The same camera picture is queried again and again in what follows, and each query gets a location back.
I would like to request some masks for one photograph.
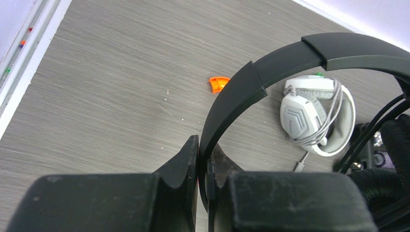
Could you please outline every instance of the white baseboard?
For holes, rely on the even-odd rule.
[[[11,67],[0,89],[0,138],[9,125],[31,79],[37,71],[71,0],[39,0],[13,43],[0,71]],[[29,27],[33,27],[25,45],[18,45]]]
[[[301,6],[308,8],[309,10],[345,27],[346,29],[364,35],[369,35],[381,40],[384,40],[388,43],[391,43],[397,47],[400,47],[406,51],[410,52],[410,49],[403,44],[400,44],[393,38],[390,38],[389,35],[381,34],[380,32],[376,31],[375,29],[366,26],[357,18],[354,18],[335,7],[332,7],[329,4],[326,4],[325,1],[322,0],[293,0],[294,2],[298,3]]]

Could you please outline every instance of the orange plastic piece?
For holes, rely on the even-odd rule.
[[[212,86],[212,93],[221,92],[229,80],[230,78],[225,77],[225,76],[214,76],[210,78],[209,82],[211,83],[211,86]]]

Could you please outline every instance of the gray cable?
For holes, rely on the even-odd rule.
[[[292,139],[292,142],[299,146],[307,146],[307,145],[317,145],[320,143],[320,141],[323,139],[323,137],[326,136],[330,126],[332,123],[336,120],[340,109],[342,107],[342,101],[343,101],[343,91],[342,91],[342,84],[338,80],[333,80],[334,81],[334,87],[335,87],[335,93],[333,94],[332,97],[332,104],[330,106],[329,113],[327,114],[326,120],[322,123],[322,126],[319,128],[319,130],[310,136],[302,139]],[[297,91],[292,86],[289,86],[289,88],[286,90],[287,93],[292,93],[294,94]],[[335,105],[337,104],[337,109],[333,114],[333,110],[335,108]]]
[[[303,158],[297,162],[295,169],[293,170],[295,173],[301,173],[303,171],[303,168],[305,167],[305,160],[308,157],[309,152],[306,152]]]

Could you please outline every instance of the gray headphone cushion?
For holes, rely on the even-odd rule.
[[[327,140],[327,145],[322,146],[321,150],[328,153],[338,150],[346,142],[346,140],[350,139],[349,132],[351,131],[352,124],[352,104],[345,95],[342,101],[339,115],[337,116],[336,122],[334,123],[332,135]]]
[[[315,98],[310,95],[310,90],[297,90],[296,93],[306,99],[308,99],[310,102],[312,102],[313,106],[315,107],[316,111],[318,112],[319,118],[321,122],[323,123],[326,118],[327,118],[327,113],[323,108],[323,105],[320,103],[318,98]]]
[[[330,100],[334,95],[332,90],[298,89],[297,91],[318,100]]]

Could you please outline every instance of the gray wood-grain floor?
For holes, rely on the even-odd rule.
[[[73,0],[0,142],[0,228],[41,175],[157,169],[201,134],[216,97],[208,78],[334,31],[346,30],[290,0]],[[350,89],[358,122],[398,95],[384,74],[326,74]],[[304,153],[280,127],[282,87],[220,141],[246,170],[290,171]],[[311,156],[306,170],[332,161]],[[198,203],[197,231],[206,231]]]

